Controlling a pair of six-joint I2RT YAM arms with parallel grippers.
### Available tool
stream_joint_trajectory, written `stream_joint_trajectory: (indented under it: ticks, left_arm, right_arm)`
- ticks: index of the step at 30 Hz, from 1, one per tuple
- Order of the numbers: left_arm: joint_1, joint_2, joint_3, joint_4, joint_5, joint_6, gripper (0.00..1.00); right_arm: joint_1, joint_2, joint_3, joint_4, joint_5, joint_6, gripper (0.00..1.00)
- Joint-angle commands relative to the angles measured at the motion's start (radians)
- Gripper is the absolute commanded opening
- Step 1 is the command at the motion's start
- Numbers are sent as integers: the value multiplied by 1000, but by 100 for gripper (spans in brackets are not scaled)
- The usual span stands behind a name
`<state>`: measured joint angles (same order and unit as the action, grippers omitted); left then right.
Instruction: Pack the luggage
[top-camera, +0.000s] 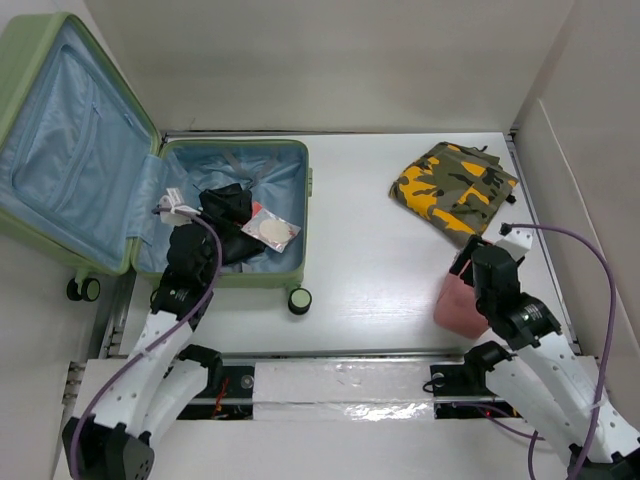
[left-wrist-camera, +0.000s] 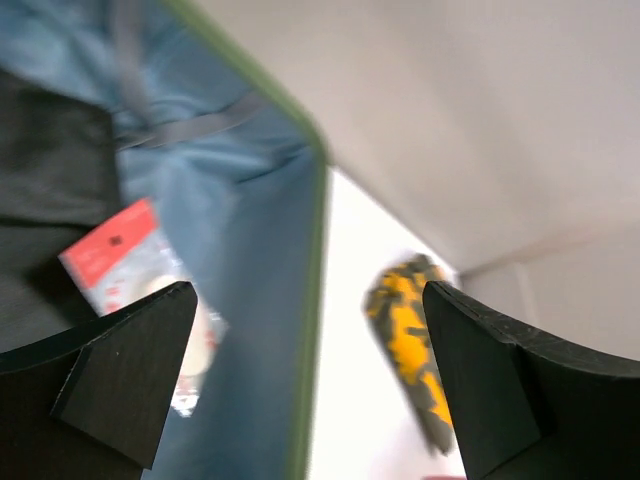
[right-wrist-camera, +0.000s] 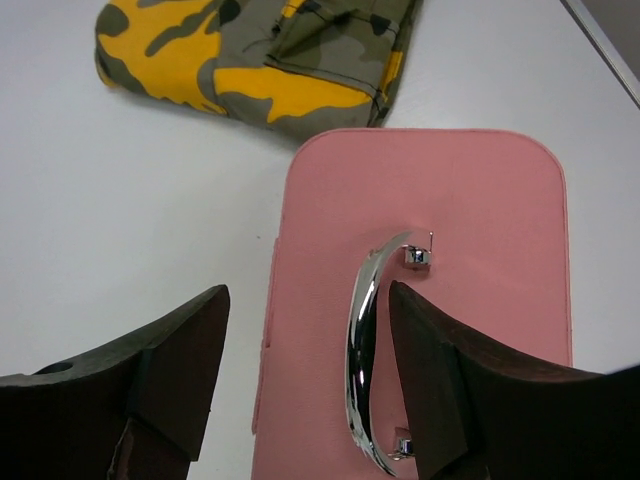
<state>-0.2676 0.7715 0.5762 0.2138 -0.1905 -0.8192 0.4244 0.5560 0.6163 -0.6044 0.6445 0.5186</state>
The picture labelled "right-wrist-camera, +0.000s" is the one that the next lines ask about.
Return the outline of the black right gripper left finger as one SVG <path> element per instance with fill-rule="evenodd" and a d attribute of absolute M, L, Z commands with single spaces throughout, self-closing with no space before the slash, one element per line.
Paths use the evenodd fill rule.
<path fill-rule="evenodd" d="M 4 479 L 184 479 L 199 459 L 230 294 L 39 371 L 1 379 Z"/>

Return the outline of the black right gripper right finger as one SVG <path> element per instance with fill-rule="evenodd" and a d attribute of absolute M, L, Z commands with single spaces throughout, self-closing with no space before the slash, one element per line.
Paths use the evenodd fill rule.
<path fill-rule="evenodd" d="M 422 479 L 635 479 L 639 370 L 600 374 L 523 353 L 408 285 L 391 330 Z"/>

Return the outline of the pink case with chrome handle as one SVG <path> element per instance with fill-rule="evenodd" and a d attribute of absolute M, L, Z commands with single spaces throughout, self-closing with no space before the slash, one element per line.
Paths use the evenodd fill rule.
<path fill-rule="evenodd" d="M 288 172 L 253 419 L 256 479 L 380 479 L 345 408 L 347 325 L 367 255 L 410 232 L 429 272 L 386 266 L 471 327 L 572 361 L 565 182 L 554 156 L 497 130 L 349 129 Z"/>

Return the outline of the yellow camouflage garment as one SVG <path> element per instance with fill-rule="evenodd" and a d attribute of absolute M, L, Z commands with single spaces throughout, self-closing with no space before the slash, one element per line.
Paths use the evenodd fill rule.
<path fill-rule="evenodd" d="M 110 1 L 100 79 L 297 140 L 382 125 L 418 1 Z"/>

